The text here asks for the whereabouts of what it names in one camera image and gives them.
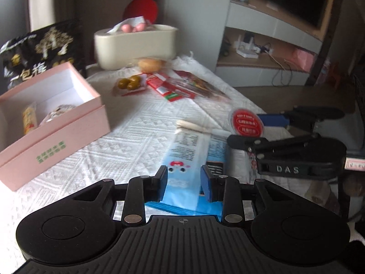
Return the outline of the red lid jelly cup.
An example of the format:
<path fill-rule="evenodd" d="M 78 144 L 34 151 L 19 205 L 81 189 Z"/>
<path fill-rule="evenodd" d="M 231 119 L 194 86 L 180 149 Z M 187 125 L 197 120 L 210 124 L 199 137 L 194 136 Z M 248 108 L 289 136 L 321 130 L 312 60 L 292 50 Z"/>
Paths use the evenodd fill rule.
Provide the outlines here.
<path fill-rule="evenodd" d="M 231 128 L 231 135 L 241 135 L 246 137 L 263 136 L 264 126 L 257 114 L 244 108 L 236 108 L 229 115 L 229 126 Z M 249 159 L 249 179 L 253 181 L 257 175 L 257 161 L 254 149 L 242 150 Z"/>

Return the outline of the white blue snack packet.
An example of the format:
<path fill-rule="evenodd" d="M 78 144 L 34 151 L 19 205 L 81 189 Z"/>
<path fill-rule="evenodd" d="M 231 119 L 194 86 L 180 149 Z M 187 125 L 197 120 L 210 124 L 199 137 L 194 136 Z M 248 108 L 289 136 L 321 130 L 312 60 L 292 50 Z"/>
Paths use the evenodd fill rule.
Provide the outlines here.
<path fill-rule="evenodd" d="M 212 174 L 227 173 L 229 150 L 223 129 L 212 129 L 178 120 L 174 139 L 162 165 L 168 169 L 168 184 L 161 202 L 148 202 L 147 207 L 175 215 L 222 214 L 222 203 L 209 202 L 201 187 L 201 166 Z"/>

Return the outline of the green plums vacuum pack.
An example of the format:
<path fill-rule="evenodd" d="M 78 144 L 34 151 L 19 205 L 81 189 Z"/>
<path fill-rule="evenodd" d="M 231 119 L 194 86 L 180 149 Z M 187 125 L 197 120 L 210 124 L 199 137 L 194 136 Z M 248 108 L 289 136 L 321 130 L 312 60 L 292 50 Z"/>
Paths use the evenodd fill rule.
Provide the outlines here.
<path fill-rule="evenodd" d="M 113 86 L 113 95 L 126 96 L 147 88 L 147 74 L 137 74 L 118 79 Z"/>

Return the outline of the pink bag on shelf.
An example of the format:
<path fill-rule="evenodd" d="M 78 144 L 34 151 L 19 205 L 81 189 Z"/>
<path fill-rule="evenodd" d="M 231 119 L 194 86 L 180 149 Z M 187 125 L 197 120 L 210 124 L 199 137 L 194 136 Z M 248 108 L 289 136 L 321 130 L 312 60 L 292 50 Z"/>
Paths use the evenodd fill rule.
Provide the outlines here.
<path fill-rule="evenodd" d="M 308 51 L 295 48 L 292 53 L 292 59 L 293 63 L 295 63 L 302 70 L 310 72 L 315 60 L 315 56 Z"/>

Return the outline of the white tv cabinet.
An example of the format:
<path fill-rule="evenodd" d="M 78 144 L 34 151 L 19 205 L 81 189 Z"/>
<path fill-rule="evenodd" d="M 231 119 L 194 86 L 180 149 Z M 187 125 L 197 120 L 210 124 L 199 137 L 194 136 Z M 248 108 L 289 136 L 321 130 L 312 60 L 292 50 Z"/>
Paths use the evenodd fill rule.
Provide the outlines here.
<path fill-rule="evenodd" d="M 315 27 L 269 0 L 231 0 L 215 73 L 233 87 L 312 85 L 328 66 L 343 0 Z"/>

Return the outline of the white router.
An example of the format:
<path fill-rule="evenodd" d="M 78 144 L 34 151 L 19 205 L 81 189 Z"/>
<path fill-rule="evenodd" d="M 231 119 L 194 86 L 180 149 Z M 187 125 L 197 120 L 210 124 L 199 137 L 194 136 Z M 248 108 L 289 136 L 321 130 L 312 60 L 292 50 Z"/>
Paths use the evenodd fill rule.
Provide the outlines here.
<path fill-rule="evenodd" d="M 272 55 L 274 52 L 271 43 L 257 44 L 255 35 L 250 32 L 239 34 L 233 48 L 237 55 L 245 59 L 258 59 L 260 54 Z"/>

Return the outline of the white textured table cloth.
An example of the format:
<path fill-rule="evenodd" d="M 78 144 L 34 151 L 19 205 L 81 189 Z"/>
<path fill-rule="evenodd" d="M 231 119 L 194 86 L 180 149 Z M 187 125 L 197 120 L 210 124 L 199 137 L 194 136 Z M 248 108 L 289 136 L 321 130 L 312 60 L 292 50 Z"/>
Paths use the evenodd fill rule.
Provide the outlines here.
<path fill-rule="evenodd" d="M 1 272 L 13 273 L 24 258 L 17 245 L 16 228 L 27 215 L 101 179 L 126 183 L 132 177 L 153 175 L 160 166 L 179 119 L 205 127 L 227 129 L 235 108 L 261 113 L 261 107 L 190 56 L 176 58 L 172 68 L 192 72 L 229 95 L 229 102 L 205 98 L 169 102 L 157 92 L 115 97 L 111 89 L 133 69 L 88 70 L 89 84 L 101 95 L 110 132 L 68 156 L 15 192 L 1 187 Z"/>

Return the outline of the spicy snack bag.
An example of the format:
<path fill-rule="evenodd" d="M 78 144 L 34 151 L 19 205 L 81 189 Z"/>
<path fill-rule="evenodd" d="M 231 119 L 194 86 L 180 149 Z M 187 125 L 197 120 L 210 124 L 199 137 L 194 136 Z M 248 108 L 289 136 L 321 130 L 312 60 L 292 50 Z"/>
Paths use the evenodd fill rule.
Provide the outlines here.
<path fill-rule="evenodd" d="M 205 80 L 198 78 L 194 74 L 186 71 L 176 70 L 173 70 L 173 72 L 178 76 L 178 78 L 176 79 L 183 79 L 185 77 L 192 79 L 196 83 L 196 86 L 199 88 L 200 91 L 200 93 L 196 95 L 215 101 L 231 101 L 230 97 L 223 93 L 221 90 L 214 87 L 212 84 L 206 82 Z"/>

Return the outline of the grey white snack packet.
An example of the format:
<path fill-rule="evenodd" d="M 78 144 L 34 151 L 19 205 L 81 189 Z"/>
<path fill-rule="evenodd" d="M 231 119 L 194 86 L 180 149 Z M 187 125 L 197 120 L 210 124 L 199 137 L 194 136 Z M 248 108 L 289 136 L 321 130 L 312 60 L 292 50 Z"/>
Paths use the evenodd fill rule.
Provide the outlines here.
<path fill-rule="evenodd" d="M 56 107 L 52 112 L 50 112 L 49 114 L 46 115 L 46 117 L 40 122 L 40 125 L 44 125 L 47 122 L 50 122 L 52 120 L 54 120 L 55 118 L 61 116 L 62 114 L 73 110 L 76 106 L 74 105 L 59 105 L 58 107 Z"/>

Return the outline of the pink cardboard box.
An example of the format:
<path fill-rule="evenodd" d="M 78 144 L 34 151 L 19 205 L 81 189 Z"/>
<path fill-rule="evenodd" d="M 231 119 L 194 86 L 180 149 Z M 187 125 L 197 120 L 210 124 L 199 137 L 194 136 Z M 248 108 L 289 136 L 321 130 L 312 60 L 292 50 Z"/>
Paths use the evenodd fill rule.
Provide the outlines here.
<path fill-rule="evenodd" d="M 38 127 L 25 135 L 22 112 L 36 104 Z M 59 105 L 74 105 L 40 125 Z M 15 191 L 110 132 L 100 94 L 70 63 L 56 66 L 1 95 L 1 182 Z"/>

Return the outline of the yellow biscuit packet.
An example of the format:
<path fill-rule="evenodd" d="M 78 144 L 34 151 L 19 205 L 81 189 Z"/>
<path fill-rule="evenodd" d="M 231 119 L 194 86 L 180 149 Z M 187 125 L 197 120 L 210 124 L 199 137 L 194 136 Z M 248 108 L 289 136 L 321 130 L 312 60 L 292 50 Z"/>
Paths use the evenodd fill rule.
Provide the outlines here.
<path fill-rule="evenodd" d="M 22 112 L 23 133 L 25 135 L 29 134 L 31 131 L 34 131 L 38 127 L 36 108 L 36 104 L 32 103 L 28 105 Z"/>

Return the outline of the cream tissue box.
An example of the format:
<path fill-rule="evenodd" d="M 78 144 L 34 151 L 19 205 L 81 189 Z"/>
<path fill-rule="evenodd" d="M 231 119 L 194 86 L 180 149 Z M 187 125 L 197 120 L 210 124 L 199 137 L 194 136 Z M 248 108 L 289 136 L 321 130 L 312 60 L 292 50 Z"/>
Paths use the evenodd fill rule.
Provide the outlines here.
<path fill-rule="evenodd" d="M 104 70 L 118 70 L 142 58 L 173 59 L 177 32 L 177 28 L 161 24 L 135 33 L 97 31 L 94 34 L 97 63 Z"/>

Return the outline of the pink tissue box ornament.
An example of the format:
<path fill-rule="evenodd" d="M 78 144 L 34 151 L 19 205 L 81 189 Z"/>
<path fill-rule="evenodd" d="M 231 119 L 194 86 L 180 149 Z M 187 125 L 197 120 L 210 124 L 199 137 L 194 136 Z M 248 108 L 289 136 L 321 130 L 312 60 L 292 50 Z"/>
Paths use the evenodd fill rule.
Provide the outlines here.
<path fill-rule="evenodd" d="M 121 26 L 121 30 L 124 33 L 134 33 L 134 32 L 142 32 L 146 29 L 146 27 L 147 27 L 146 23 L 139 23 L 136 26 L 130 24 L 124 24 Z"/>

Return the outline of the red round object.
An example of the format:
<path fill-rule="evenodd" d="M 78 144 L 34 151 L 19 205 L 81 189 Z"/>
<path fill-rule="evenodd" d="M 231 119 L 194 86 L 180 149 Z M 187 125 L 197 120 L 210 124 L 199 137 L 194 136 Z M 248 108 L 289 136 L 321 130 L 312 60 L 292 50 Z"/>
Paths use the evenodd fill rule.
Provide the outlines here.
<path fill-rule="evenodd" d="M 154 0 L 133 0 L 123 12 L 123 19 L 143 16 L 154 24 L 158 17 L 158 5 Z"/>

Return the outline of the black plum snack bag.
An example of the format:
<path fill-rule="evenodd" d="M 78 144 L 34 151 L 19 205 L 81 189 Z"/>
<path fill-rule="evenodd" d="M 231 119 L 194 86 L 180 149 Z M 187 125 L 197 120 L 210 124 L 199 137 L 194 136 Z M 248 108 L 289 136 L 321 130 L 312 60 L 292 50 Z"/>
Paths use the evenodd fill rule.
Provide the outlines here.
<path fill-rule="evenodd" d="M 1 59 L 7 89 L 63 63 L 86 77 L 82 35 L 81 21 L 73 18 L 5 42 Z"/>

